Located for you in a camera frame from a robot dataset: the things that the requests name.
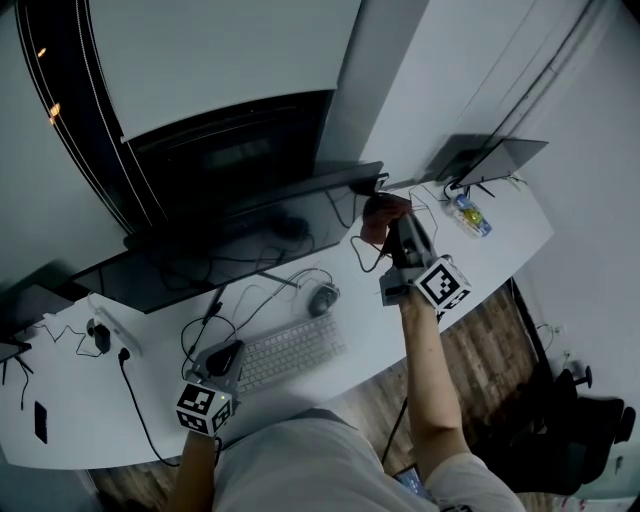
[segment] monitor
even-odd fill
[[[547,144],[548,142],[538,140],[504,139],[474,165],[454,188],[468,187],[511,176]]]
[[[386,174],[361,164],[125,240],[127,252],[72,278],[144,313],[340,243]]]
[[[0,339],[42,320],[45,313],[55,314],[72,305],[72,301],[27,278],[0,296]]]
[[[19,356],[31,348],[29,343],[15,340],[0,340],[0,364]]]

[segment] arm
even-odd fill
[[[436,312],[416,290],[400,306],[409,368],[411,435],[423,481],[441,462],[469,447],[440,341]]]
[[[215,458],[215,439],[189,432],[168,512],[211,512]]]

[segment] red object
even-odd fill
[[[392,220],[411,214],[411,201],[393,194],[378,194],[367,199],[362,213],[360,236],[370,244],[384,244]]]

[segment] black chair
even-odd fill
[[[578,397],[576,386],[591,382],[589,368],[578,380],[563,371],[545,396],[528,397],[537,404],[534,429],[503,429],[472,451],[514,492],[574,494],[602,474],[611,446],[628,440],[635,422],[635,411],[620,399]]]

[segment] white desk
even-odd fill
[[[551,237],[552,230],[538,203],[526,186],[520,190],[501,181],[488,186],[497,196],[492,199],[474,191],[472,199],[493,226],[486,239],[473,239],[448,218],[436,202],[420,187],[415,189],[433,208],[439,230],[435,240],[439,254],[453,255],[456,265],[473,287],[472,293],[441,323],[446,329],[487,298],[512,276]],[[397,192],[407,195],[407,189]],[[428,212],[418,217],[433,234]],[[360,224],[352,228],[357,233]],[[365,265],[376,253],[363,245]],[[287,277],[298,269],[319,266],[329,271],[341,290],[334,315],[349,346],[346,356],[297,380],[286,382],[243,401],[229,423],[220,432],[224,440],[247,434],[271,422],[285,419],[309,407],[343,393],[384,370],[405,356],[397,308],[381,305],[378,278],[390,260],[381,262],[371,274],[360,271],[348,237],[339,246],[276,269]],[[320,279],[321,274],[314,274]],[[252,277],[227,288],[220,314],[231,318],[242,291],[251,283],[275,290],[276,283]],[[304,299],[313,283],[303,288],[293,306],[272,300],[243,329],[240,338],[249,339],[279,325],[291,323],[292,311],[304,313]],[[291,296],[292,290],[282,292]],[[108,299],[93,296],[96,305],[104,305],[142,343],[143,358],[126,363],[142,414],[154,444],[163,457],[179,455],[187,431],[173,409],[184,360],[180,331],[190,320],[202,316],[212,293],[195,297],[151,315],[143,315]],[[246,318],[266,298],[250,290],[238,310],[236,324]],[[84,332],[90,310],[86,300],[59,313],[47,325],[54,335],[66,324]],[[199,324],[186,332],[185,342],[193,343]],[[222,341],[230,328],[220,320],[207,326],[199,348]],[[113,341],[111,351],[98,359],[79,357],[75,348],[79,338],[67,333],[53,344],[43,329],[30,340],[33,349],[24,361],[33,369],[25,394],[25,410],[20,411],[20,394],[25,377],[16,362],[9,362],[7,382],[0,387],[0,445],[9,463],[36,468],[89,469],[121,466],[154,460],[140,421],[120,374],[117,355],[120,344]],[[92,340],[85,340],[91,348]],[[34,401],[48,411],[48,444],[34,435]]]

